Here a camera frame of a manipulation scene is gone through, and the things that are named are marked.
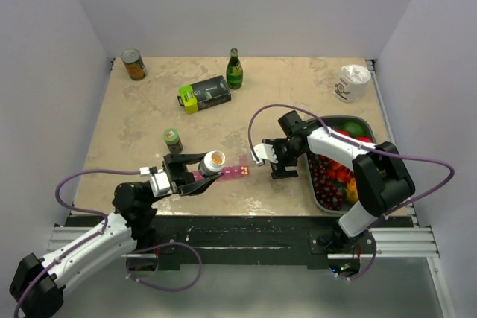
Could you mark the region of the pink weekly pill organizer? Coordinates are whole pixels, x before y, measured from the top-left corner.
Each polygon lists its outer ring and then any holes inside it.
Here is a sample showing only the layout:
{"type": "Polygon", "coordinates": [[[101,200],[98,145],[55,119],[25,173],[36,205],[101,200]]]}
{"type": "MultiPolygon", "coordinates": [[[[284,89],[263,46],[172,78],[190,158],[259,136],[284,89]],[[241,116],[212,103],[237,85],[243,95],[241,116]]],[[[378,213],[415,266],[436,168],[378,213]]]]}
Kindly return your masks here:
{"type": "MultiPolygon", "coordinates": [[[[246,156],[240,157],[237,165],[231,165],[231,166],[225,165],[221,173],[223,174],[223,176],[218,180],[222,180],[222,181],[248,177],[250,174],[250,170],[249,170],[249,165],[247,162],[247,157],[246,156]]],[[[204,178],[199,174],[198,169],[196,171],[193,171],[192,174],[194,175],[194,179],[196,181],[204,178]]]]}

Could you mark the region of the grey pill bottle white cap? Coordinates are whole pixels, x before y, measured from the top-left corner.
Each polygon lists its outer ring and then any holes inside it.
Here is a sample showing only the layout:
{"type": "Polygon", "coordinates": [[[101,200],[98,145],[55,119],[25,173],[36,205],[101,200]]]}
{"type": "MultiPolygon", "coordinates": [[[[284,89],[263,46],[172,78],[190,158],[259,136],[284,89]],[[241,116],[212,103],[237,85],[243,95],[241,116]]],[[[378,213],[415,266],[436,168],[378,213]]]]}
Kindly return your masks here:
{"type": "Polygon", "coordinates": [[[218,150],[210,151],[202,158],[198,172],[202,177],[211,177],[222,172],[225,166],[225,155],[218,150]]]}

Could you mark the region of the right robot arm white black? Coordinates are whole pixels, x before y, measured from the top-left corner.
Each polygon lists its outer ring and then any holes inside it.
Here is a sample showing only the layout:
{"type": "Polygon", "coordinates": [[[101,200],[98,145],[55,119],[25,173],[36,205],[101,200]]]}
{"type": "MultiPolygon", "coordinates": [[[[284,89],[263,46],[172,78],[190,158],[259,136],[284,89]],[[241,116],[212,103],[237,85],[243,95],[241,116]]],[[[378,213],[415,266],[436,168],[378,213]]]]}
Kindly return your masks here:
{"type": "Polygon", "coordinates": [[[358,245],[358,235],[388,210],[415,193],[414,181],[394,144],[366,143],[344,136],[326,126],[324,121],[302,118],[291,111],[279,120],[285,136],[263,139],[261,159],[270,162],[272,177],[296,177],[288,166],[296,165],[304,153],[330,158],[351,170],[357,187],[358,202],[338,220],[332,245],[348,253],[358,245]]]}

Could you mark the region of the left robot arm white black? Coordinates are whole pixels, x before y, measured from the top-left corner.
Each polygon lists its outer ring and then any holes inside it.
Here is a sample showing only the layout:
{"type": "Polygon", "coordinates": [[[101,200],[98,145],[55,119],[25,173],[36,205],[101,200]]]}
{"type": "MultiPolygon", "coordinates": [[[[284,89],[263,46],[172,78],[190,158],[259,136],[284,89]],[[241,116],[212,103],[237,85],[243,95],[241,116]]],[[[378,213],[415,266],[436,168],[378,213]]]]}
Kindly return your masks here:
{"type": "Polygon", "coordinates": [[[62,307],[67,290],[97,273],[116,258],[147,252],[154,245],[153,203],[177,194],[205,192],[222,176],[226,159],[218,150],[199,154],[167,154],[160,168],[124,171],[141,182],[124,182],[113,193],[114,210],[94,213],[101,222],[69,244],[41,258],[31,253],[16,269],[9,292],[16,301],[13,315],[52,317],[62,307]]]}

